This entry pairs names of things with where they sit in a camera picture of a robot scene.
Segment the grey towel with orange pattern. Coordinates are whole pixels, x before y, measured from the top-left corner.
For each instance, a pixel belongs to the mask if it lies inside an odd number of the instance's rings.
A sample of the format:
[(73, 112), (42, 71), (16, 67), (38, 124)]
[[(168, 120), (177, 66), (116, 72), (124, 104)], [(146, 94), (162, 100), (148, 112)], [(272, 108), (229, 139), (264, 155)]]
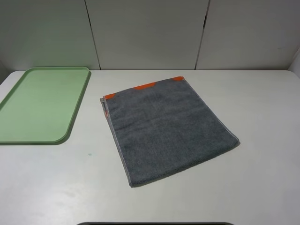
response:
[(182, 172), (240, 144), (182, 76), (105, 95), (100, 102), (131, 187)]

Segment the green plastic tray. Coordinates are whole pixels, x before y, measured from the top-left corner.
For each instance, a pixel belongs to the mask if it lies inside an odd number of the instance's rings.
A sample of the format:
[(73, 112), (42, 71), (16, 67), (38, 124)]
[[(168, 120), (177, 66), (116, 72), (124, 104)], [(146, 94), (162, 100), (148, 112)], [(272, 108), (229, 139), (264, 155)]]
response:
[(86, 67), (26, 70), (0, 103), (0, 143), (50, 145), (66, 141), (89, 79)]

